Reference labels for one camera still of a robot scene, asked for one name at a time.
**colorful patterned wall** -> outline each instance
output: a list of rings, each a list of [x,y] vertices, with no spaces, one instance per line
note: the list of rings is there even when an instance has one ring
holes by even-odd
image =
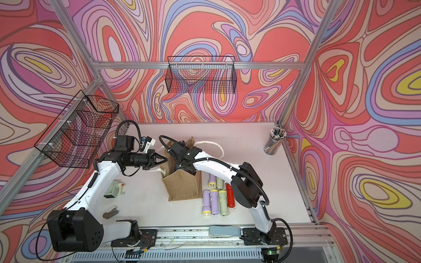
[[[250,82],[238,80],[235,94],[168,93],[161,69],[106,69],[102,75],[136,122],[276,121],[298,70],[250,72]]]
[[[420,1],[344,0],[288,117],[345,262],[421,262],[420,63]]]
[[[303,61],[326,3],[292,1],[70,1],[98,61],[166,61],[233,55],[237,61]],[[103,70],[137,122],[275,121],[297,71],[239,70],[235,95],[167,94],[165,70]]]
[[[171,55],[304,61],[325,11],[314,0],[71,0],[67,10],[98,61],[166,61]]]
[[[0,21],[1,188],[92,76],[48,0],[2,1]],[[35,237],[48,213],[61,208],[90,173],[45,159],[0,216],[0,262],[34,259]],[[48,231],[41,236],[41,257],[54,258]]]

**white table surface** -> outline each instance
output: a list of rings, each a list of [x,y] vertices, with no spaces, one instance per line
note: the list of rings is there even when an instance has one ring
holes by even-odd
[[[195,141],[217,142],[225,151],[222,158],[224,161],[236,164],[248,162],[253,166],[263,181],[263,190],[269,197],[267,210],[271,218],[281,217],[288,223],[310,223],[282,146],[275,155],[267,155],[263,151],[272,127],[273,123],[265,122],[140,125],[142,136],[149,136],[157,141],[152,149],[161,147],[159,135],[166,135],[178,141],[186,141],[193,136]],[[127,135],[137,137],[134,125],[130,125]],[[216,158],[221,155],[220,149],[215,145],[198,144],[197,147]],[[128,167],[125,173],[132,174],[136,169]],[[225,217],[203,216],[202,199],[169,202],[161,179],[160,172],[139,170],[132,177],[120,174],[116,180],[125,184],[125,194],[118,195],[117,198],[104,197],[96,218],[102,220],[100,223],[134,219],[140,227],[254,224],[248,209],[237,202],[235,208],[229,208],[229,215]],[[209,189],[208,179],[208,173],[202,173],[203,189]],[[117,207],[119,213],[111,219],[103,219],[102,214],[113,207]]]

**black wire basket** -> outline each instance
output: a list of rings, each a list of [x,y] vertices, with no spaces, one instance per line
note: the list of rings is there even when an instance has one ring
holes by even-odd
[[[168,93],[235,93],[233,56],[169,56]]]
[[[118,110],[119,105],[114,101],[84,95],[75,111],[44,147],[37,146],[44,134],[35,147],[60,167],[89,168]]]

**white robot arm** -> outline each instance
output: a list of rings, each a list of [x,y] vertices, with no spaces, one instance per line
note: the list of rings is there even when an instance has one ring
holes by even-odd
[[[91,252],[100,244],[116,239],[127,238],[131,235],[138,238],[136,233],[139,229],[135,220],[101,225],[95,219],[96,210],[105,191],[120,172],[124,172],[126,166],[142,167],[148,170],[166,162],[166,158],[156,154],[154,150],[148,150],[146,154],[130,152],[133,150],[130,137],[117,136],[116,145],[122,146],[104,153],[98,159],[98,164],[94,161],[95,171],[81,190],[65,205],[64,210],[52,211],[48,216],[48,229],[55,251]],[[196,170],[208,172],[230,183],[237,202],[249,208],[256,228],[261,232],[261,240],[267,244],[270,242],[276,224],[267,214],[265,204],[269,200],[261,189],[263,184],[251,165],[225,163],[199,148],[189,149],[184,142],[176,142],[166,148],[179,168],[193,174]]]

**black bracket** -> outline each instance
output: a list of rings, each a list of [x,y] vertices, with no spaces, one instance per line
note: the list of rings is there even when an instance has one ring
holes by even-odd
[[[262,235],[262,232],[256,228],[243,228],[242,234],[244,238],[244,245],[246,246],[268,244],[283,247],[288,244],[285,229],[283,227],[275,227],[270,240],[265,240],[265,236]]]
[[[263,186],[261,179],[249,163],[244,162],[239,167],[241,171],[250,175],[250,177],[260,185],[260,187]],[[231,187],[234,192],[235,200],[238,203],[246,208],[257,207],[260,192],[254,183],[247,178],[242,180],[242,175],[237,173],[236,176],[232,177]]]
[[[132,222],[130,235],[126,238],[116,239],[111,241],[112,247],[154,247],[158,230],[156,229],[142,229],[139,230],[136,220],[122,220]]]

